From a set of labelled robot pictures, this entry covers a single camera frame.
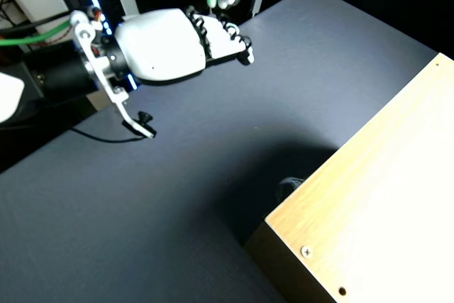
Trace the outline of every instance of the wooden board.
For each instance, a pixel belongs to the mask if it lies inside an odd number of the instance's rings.
[[[266,222],[337,302],[454,302],[454,62],[438,55]]]

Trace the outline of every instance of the metal bracket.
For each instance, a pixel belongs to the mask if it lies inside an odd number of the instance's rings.
[[[99,66],[99,63],[96,62],[96,57],[92,51],[92,42],[96,36],[94,28],[89,23],[78,21],[74,26],[74,35],[82,51],[87,57],[88,62],[92,66],[96,78],[99,80],[99,83],[104,88],[107,97],[115,105],[117,112],[121,115],[123,120],[138,133],[147,138],[153,138],[155,136],[153,132],[142,127],[128,115],[128,112],[123,105],[123,102],[129,98],[128,92],[121,87],[116,87],[115,89],[112,88],[102,68]]]

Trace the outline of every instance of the robotic arm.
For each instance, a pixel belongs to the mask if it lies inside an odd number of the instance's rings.
[[[70,24],[75,42],[39,49],[24,61],[0,72],[0,124],[15,123],[42,105],[103,89],[123,125],[139,136],[152,138],[151,116],[132,119],[123,103],[128,92],[112,79],[133,73],[143,84],[172,81],[201,72],[210,65],[238,59],[253,63],[250,39],[238,27],[194,9],[151,11],[128,17],[115,36],[102,35],[102,25],[89,14],[73,11]]]

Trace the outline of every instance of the bolt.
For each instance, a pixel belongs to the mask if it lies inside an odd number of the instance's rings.
[[[312,248],[310,246],[303,246],[301,248],[301,254],[303,255],[304,258],[310,259],[312,258],[312,254],[314,252],[312,251]]]
[[[80,37],[82,37],[83,39],[88,39],[88,38],[90,38],[90,33],[89,33],[88,31],[86,31],[86,30],[81,31],[81,33],[80,33],[79,35],[80,35]]]

